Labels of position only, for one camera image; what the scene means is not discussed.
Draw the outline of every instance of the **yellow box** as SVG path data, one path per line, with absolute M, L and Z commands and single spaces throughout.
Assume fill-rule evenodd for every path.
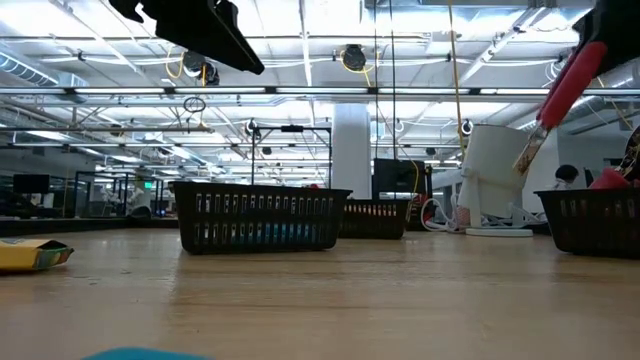
M 0 270 L 43 270 L 64 264 L 73 248 L 51 239 L 0 239 Z

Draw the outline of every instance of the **black plastic basket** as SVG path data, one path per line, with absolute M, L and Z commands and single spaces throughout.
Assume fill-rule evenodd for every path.
M 351 191 L 175 182 L 191 254 L 332 248 Z
M 409 201 L 347 200 L 338 237 L 345 239 L 402 238 Z
M 537 192 L 556 247 L 597 256 L 640 257 L 640 191 Z

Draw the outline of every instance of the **blue object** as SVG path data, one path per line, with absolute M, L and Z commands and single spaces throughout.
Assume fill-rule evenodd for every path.
M 170 353 L 158 350 L 122 348 L 89 356 L 84 360 L 212 360 L 202 356 Z

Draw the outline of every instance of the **white desk lamp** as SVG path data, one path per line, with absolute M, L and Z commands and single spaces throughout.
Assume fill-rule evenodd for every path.
M 521 219 L 513 216 L 513 202 L 526 181 L 526 174 L 517 174 L 513 164 L 527 141 L 524 131 L 493 125 L 474 127 L 462 164 L 458 197 L 458 205 L 469 209 L 471 227 L 467 228 L 467 235 L 533 236 L 531 230 L 518 228 Z M 512 218 L 513 226 L 483 226 L 482 215 Z

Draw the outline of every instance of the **table surface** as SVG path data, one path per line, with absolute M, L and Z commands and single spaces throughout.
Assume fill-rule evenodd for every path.
M 640 262 L 550 238 L 408 233 L 326 252 L 194 257 L 177 230 L 56 234 L 0 277 L 3 359 L 121 346 L 216 359 L 638 359 Z

